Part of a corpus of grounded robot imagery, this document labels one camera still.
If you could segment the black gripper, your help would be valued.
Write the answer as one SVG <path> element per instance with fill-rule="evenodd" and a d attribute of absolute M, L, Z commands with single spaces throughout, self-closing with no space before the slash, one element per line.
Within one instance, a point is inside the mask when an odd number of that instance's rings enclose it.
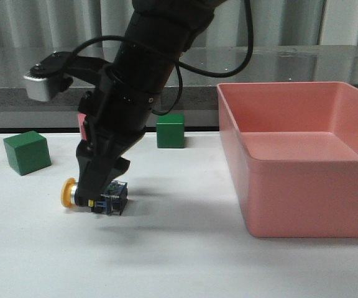
<path fill-rule="evenodd" d="M 131 162 L 121 156 L 142 138 L 162 92 L 162 70 L 155 64 L 107 63 L 97 75 L 93 94 L 79 106 L 87 137 L 76 148 L 75 203 L 82 207 L 129 169 Z"/>

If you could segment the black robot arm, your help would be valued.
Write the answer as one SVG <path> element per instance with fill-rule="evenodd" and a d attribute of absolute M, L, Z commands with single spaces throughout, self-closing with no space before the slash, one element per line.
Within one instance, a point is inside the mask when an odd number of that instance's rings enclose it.
<path fill-rule="evenodd" d="M 174 67 L 211 23 L 219 1 L 134 1 L 114 61 L 101 70 L 93 94 L 80 101 L 86 139 L 76 149 L 80 174 L 75 203 L 86 206 L 125 173 L 122 155 L 142 138 L 145 124 Z"/>

